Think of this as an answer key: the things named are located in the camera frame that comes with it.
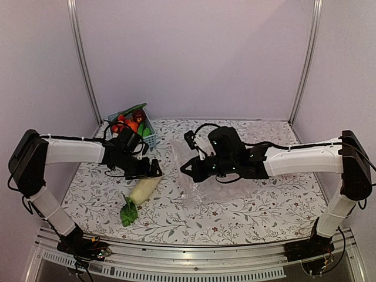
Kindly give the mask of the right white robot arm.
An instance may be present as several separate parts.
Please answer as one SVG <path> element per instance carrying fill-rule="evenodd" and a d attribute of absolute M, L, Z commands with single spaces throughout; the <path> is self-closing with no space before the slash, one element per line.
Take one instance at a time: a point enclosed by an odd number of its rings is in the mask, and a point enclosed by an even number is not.
<path fill-rule="evenodd" d="M 180 171 L 195 183 L 216 176 L 236 174 L 238 179 L 269 179 L 292 173 L 327 172 L 341 175 L 339 187 L 328 207 L 316 220 L 311 238 L 304 243 L 308 256 L 316 256 L 325 249 L 337 227 L 351 213 L 355 205 L 372 192 L 369 160 L 355 134 L 350 130 L 331 140 L 302 145 L 282 146 L 263 141 L 250 144 L 242 141 L 233 127 L 214 126 L 208 134 L 212 153 L 203 149 L 198 131 L 188 131 L 184 139 L 189 148 L 198 151 Z"/>

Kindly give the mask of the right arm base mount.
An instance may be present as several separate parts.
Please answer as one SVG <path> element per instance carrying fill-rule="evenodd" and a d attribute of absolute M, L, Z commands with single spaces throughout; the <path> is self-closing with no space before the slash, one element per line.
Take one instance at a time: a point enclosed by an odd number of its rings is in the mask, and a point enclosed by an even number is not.
<path fill-rule="evenodd" d="M 331 237 L 321 237 L 317 234 L 317 223 L 318 219 L 314 222 L 308 239 L 286 243 L 283 246 L 288 262 L 310 259 L 301 265 L 310 276 L 323 274 L 335 250 Z"/>

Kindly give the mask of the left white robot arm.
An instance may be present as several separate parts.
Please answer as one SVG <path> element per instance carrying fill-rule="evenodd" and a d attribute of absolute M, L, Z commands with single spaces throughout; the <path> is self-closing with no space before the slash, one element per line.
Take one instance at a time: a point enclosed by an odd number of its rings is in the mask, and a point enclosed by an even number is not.
<path fill-rule="evenodd" d="M 75 255 L 87 250 L 87 242 L 75 231 L 78 225 L 63 210 L 55 196 L 48 190 L 46 167 L 56 164 L 90 163 L 120 169 L 127 180 L 153 180 L 162 176 L 156 159 L 144 155 L 140 135 L 130 129 L 109 140 L 57 135 L 42 135 L 34 129 L 22 136 L 8 162 L 8 183 L 15 183 L 13 191 L 19 192 L 36 208 L 56 232 L 65 237 L 65 246 Z"/>

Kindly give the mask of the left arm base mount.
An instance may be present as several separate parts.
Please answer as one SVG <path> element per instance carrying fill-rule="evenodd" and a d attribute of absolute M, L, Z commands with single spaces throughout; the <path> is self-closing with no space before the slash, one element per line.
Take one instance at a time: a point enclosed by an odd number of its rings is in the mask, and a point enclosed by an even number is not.
<path fill-rule="evenodd" d="M 67 236 L 59 234 L 57 250 L 87 261 L 103 261 L 112 254 L 109 245 L 99 236 L 84 238 L 83 231 L 78 226 Z"/>

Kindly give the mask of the white daikon radish toy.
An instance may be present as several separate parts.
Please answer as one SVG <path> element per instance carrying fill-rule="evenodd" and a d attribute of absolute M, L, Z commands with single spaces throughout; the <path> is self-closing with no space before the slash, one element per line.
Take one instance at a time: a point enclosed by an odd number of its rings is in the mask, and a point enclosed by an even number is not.
<path fill-rule="evenodd" d="M 132 225 L 138 218 L 137 207 L 144 203 L 159 184 L 160 177 L 140 179 L 129 196 L 124 196 L 125 205 L 120 210 L 120 220 L 123 227 Z"/>

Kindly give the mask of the orange pepper toy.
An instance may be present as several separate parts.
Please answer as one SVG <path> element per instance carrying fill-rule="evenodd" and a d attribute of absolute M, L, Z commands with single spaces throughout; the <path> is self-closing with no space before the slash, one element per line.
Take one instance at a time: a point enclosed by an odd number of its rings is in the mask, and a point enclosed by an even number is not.
<path fill-rule="evenodd" d="M 137 133 L 138 131 L 138 128 L 139 128 L 139 124 L 132 121 L 131 119 L 125 119 L 125 125 L 129 128 L 131 128 L 134 132 Z"/>

